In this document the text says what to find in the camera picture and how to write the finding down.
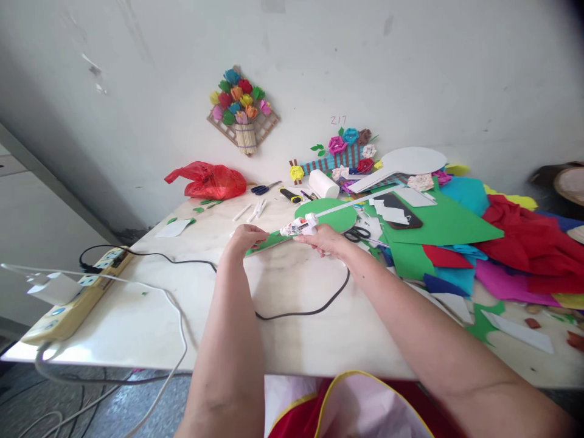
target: red plastic bag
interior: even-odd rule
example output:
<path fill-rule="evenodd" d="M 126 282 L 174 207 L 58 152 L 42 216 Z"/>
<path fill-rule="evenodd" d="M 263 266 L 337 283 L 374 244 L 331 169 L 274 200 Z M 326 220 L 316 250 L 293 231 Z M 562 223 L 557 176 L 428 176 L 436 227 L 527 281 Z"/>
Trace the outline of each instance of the red plastic bag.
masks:
<path fill-rule="evenodd" d="M 179 176 L 193 180 L 184 188 L 184 195 L 191 198 L 226 200 L 242 195 L 247 186 L 244 177 L 238 171 L 203 161 L 195 161 L 173 170 L 164 181 L 170 184 Z"/>

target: floor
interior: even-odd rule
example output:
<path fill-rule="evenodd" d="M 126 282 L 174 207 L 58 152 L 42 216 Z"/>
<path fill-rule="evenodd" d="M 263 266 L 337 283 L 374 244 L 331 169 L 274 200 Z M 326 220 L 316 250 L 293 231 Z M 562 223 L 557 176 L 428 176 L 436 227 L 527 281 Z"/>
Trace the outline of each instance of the floor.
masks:
<path fill-rule="evenodd" d="M 130 370 L 116 368 L 56 368 L 62 374 L 76 374 L 82 378 L 103 378 L 106 372 L 107 378 L 123 379 L 130 373 Z M 136 372 L 131 378 L 139 380 L 165 374 L 164 371 L 144 370 Z M 91 423 L 95 408 L 82 414 L 76 423 L 65 425 L 59 437 L 123 437 L 148 411 L 162 384 L 163 381 L 160 381 L 118 389 L 98 405 Z M 135 436 L 172 437 L 183 417 L 189 384 L 188 377 L 174 379 L 152 416 Z M 16 364 L 0 377 L 0 435 L 3 438 L 18 438 L 36 419 L 51 411 L 60 411 L 67 418 L 76 413 L 84 403 L 95 400 L 101 390 L 101 386 L 86 386 L 82 390 L 81 386 L 63 386 L 46 381 L 33 365 Z M 582 419 L 584 391 L 546 390 L 544 393 L 574 418 Z M 27 437 L 42 437 L 57 423 L 56 417 L 48 417 L 29 431 Z"/>

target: blue paper flower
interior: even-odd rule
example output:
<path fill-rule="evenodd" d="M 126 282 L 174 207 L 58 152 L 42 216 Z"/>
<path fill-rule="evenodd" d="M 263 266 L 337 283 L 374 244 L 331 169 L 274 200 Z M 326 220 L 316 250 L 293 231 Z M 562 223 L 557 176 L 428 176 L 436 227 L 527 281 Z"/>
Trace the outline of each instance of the blue paper flower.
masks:
<path fill-rule="evenodd" d="M 242 106 L 239 104 L 239 102 L 232 103 L 231 106 L 229 107 L 229 112 L 233 115 L 235 115 L 235 113 L 237 111 L 241 111 L 241 110 L 242 110 Z"/>
<path fill-rule="evenodd" d="M 235 70 L 233 70 L 233 69 L 227 70 L 225 72 L 225 74 L 223 75 L 223 77 L 231 85 L 237 85 L 239 83 L 239 80 L 242 78 L 242 76 L 238 72 L 236 72 Z"/>
<path fill-rule="evenodd" d="M 355 128 L 349 128 L 342 135 L 342 139 L 346 144 L 352 145 L 359 139 L 359 131 Z"/>

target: yellow trim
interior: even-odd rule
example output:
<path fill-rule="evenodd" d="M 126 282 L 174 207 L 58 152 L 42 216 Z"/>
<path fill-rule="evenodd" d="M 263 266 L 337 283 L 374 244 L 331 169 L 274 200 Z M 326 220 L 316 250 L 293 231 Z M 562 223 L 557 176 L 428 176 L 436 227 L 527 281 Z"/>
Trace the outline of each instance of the yellow trim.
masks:
<path fill-rule="evenodd" d="M 418 419 L 421 421 L 421 423 L 424 425 L 424 427 L 426 428 L 426 430 L 428 431 L 428 433 L 430 434 L 431 437 L 434 436 L 434 434 L 432 433 L 432 431 L 428 428 L 428 425 L 426 424 L 426 422 L 422 419 L 422 417 L 420 416 L 420 414 L 418 414 L 418 412 L 412 407 L 412 405 L 409 404 L 409 402 L 403 398 L 403 396 L 397 392 L 395 389 L 393 389 L 390 385 L 386 384 L 385 382 L 382 382 L 381 380 L 379 380 L 377 377 L 372 376 L 369 373 L 366 373 L 364 371 L 359 371 L 359 370 L 351 370 L 351 371 L 347 371 L 344 372 L 342 374 L 339 374 L 337 377 L 335 377 L 335 379 L 332 381 L 332 383 L 330 384 L 330 386 L 327 389 L 327 393 L 324 395 L 324 400 L 322 401 L 322 406 L 321 406 L 321 411 L 318 415 L 318 426 L 316 427 L 316 433 L 315 433 L 315 438 L 318 438 L 318 434 L 321 430 L 321 420 L 322 420 L 322 413 L 324 412 L 324 407 L 327 404 L 327 400 L 329 399 L 329 395 L 331 392 L 331 389 L 335 386 L 336 383 L 338 383 L 339 381 L 341 381 L 342 379 L 344 379 L 345 377 L 349 377 L 352 376 L 354 374 L 361 374 L 361 375 L 365 375 L 367 377 L 371 377 L 372 379 L 377 380 L 379 383 L 384 384 L 385 386 L 387 386 L 389 389 L 391 389 L 393 392 L 395 392 L 404 402 L 406 402 L 406 404 L 412 409 L 412 411 L 415 412 L 415 414 L 418 416 Z"/>
<path fill-rule="evenodd" d="M 274 424 L 272 424 L 272 428 L 269 430 L 269 433 L 270 434 L 272 433 L 272 430 L 274 430 L 274 427 L 276 427 L 276 425 L 278 424 L 278 421 L 280 421 L 284 417 L 284 415 L 288 414 L 292 409 L 296 408 L 297 406 L 300 406 L 303 403 L 306 403 L 306 402 L 309 402 L 310 400 L 313 400 L 317 396 L 318 396 L 318 392 L 311 392 L 310 394 L 307 394 L 307 395 L 299 398 L 298 400 L 295 400 L 292 403 L 290 403 L 288 405 L 288 407 L 286 409 L 284 409 L 282 411 L 282 413 L 278 416 L 278 418 L 276 419 Z"/>

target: table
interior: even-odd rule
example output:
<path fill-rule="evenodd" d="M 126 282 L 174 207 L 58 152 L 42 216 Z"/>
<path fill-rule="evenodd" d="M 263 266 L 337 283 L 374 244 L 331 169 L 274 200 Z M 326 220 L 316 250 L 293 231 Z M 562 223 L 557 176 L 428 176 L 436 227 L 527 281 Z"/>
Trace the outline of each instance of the table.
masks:
<path fill-rule="evenodd" d="M 156 238 L 173 217 L 190 218 L 199 200 L 188 200 L 163 219 L 132 249 L 161 252 L 174 260 L 209 260 L 218 263 L 229 234 L 244 223 L 232 219 L 244 205 L 268 199 L 254 224 L 272 232 L 293 219 L 297 205 L 274 189 L 259 197 L 246 193 L 205 210 L 179 237 Z M 346 268 L 331 257 L 321 259 L 309 246 L 294 241 L 262 251 L 244 261 L 256 310 L 263 316 L 321 307 L 342 285 Z M 172 265 L 162 257 L 135 257 L 121 275 L 175 294 L 187 315 L 189 351 L 180 369 L 192 370 L 197 345 L 215 284 L 206 264 Z M 473 300 L 493 305 L 497 300 L 475 282 Z M 520 304 L 506 303 L 503 317 L 521 322 L 528 315 Z M 489 347 L 511 368 L 539 388 L 584 388 L 582 353 L 566 344 L 566 323 L 536 315 L 540 329 L 552 338 L 555 355 L 539 351 L 503 332 L 488 335 Z M 383 378 L 414 379 L 415 375 L 375 314 L 365 295 L 349 280 L 345 290 L 326 311 L 302 317 L 258 321 L 269 374 L 334 376 L 360 369 Z M 2 356 L 7 361 L 34 360 L 36 347 L 15 344 Z M 137 285 L 115 282 L 77 332 L 46 355 L 53 363 L 171 369 L 182 353 L 175 310 L 161 293 Z"/>

